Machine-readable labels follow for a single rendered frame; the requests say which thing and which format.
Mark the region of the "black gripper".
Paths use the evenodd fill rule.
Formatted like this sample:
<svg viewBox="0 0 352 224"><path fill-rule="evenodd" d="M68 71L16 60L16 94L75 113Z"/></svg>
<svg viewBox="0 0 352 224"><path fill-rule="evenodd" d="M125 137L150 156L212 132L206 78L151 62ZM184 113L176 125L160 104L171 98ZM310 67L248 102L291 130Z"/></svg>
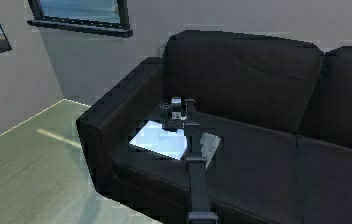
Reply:
<svg viewBox="0 0 352 224"><path fill-rule="evenodd" d="M162 104L160 121L165 131L176 132L183 128L183 108L180 104Z"/></svg>

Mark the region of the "black sofa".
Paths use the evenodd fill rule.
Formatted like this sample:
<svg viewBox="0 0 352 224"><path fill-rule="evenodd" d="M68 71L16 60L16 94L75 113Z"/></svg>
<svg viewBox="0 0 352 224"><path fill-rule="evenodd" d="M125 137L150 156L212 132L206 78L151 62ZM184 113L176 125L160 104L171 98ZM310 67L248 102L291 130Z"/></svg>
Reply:
<svg viewBox="0 0 352 224"><path fill-rule="evenodd" d="M352 224L352 46L184 31L84 112L95 190L162 224L187 224L186 161L129 142L176 96L221 139L205 168L218 224Z"/></svg>

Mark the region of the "black framed window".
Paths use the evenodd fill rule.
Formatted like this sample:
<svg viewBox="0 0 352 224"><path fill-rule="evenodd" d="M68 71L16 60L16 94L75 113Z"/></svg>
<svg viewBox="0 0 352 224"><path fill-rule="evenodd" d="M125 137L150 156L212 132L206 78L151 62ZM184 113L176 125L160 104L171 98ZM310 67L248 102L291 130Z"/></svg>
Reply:
<svg viewBox="0 0 352 224"><path fill-rule="evenodd" d="M129 38L127 0L28 0L31 26Z"/></svg>

